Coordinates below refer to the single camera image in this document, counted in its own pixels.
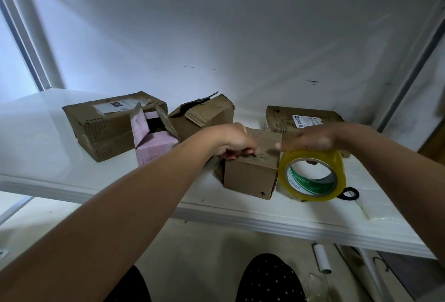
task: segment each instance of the forearm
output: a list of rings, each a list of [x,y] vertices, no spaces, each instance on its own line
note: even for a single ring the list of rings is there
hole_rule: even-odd
[[[215,153],[212,130],[115,181],[63,220],[0,272],[0,300],[105,299]]]
[[[360,160],[426,245],[445,263],[445,167],[369,127],[345,126],[339,136],[341,148]]]

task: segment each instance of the black tape handle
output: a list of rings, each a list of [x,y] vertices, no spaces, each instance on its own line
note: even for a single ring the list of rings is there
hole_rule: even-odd
[[[348,197],[348,196],[345,195],[346,192],[352,192],[352,193],[354,193],[354,195],[352,197]],[[346,201],[354,201],[354,200],[357,200],[359,197],[360,197],[359,191],[357,191],[353,187],[345,188],[343,190],[343,192],[337,196],[337,198],[342,199],[342,200],[346,200]]]

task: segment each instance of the hand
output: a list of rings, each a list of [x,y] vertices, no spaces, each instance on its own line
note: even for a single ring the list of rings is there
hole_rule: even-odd
[[[256,140],[247,133],[241,123],[231,123],[209,127],[217,130],[220,144],[216,155],[225,159],[235,159],[237,156],[254,153],[258,147]]]
[[[341,122],[307,126],[301,129],[295,138],[276,143],[275,147],[281,152],[293,150],[347,150],[343,140],[344,133],[353,130],[358,125],[359,124]]]

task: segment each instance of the yellow tape roll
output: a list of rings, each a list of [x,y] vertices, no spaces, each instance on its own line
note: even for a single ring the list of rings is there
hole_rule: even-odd
[[[331,171],[323,179],[309,179],[299,175],[291,166],[298,161],[312,161]],[[346,187],[343,160],[338,151],[291,151],[283,153],[278,166],[278,179],[286,190],[302,200],[328,201],[343,192]]]

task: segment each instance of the cardboard box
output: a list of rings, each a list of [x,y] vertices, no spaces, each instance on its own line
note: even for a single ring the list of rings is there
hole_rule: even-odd
[[[138,103],[130,114],[138,166],[168,153],[179,142],[167,114],[159,106],[154,107],[156,111],[144,112]]]
[[[215,174],[223,178],[225,188],[270,200],[280,163],[280,152],[275,149],[275,143],[281,141],[281,134],[248,127],[246,129],[258,140],[255,155],[226,160]]]
[[[344,120],[334,111],[268,106],[264,126],[265,130],[279,132],[283,135],[283,140],[287,140],[306,126],[337,122]],[[351,155],[347,151],[341,151],[341,154],[344,158]]]
[[[180,141],[205,127],[233,122],[235,106],[223,94],[211,98],[215,94],[182,104],[169,114]]]
[[[99,162],[134,148],[129,114],[138,102],[144,111],[155,111],[155,104],[168,111],[166,102],[142,91],[62,109],[79,144]]]

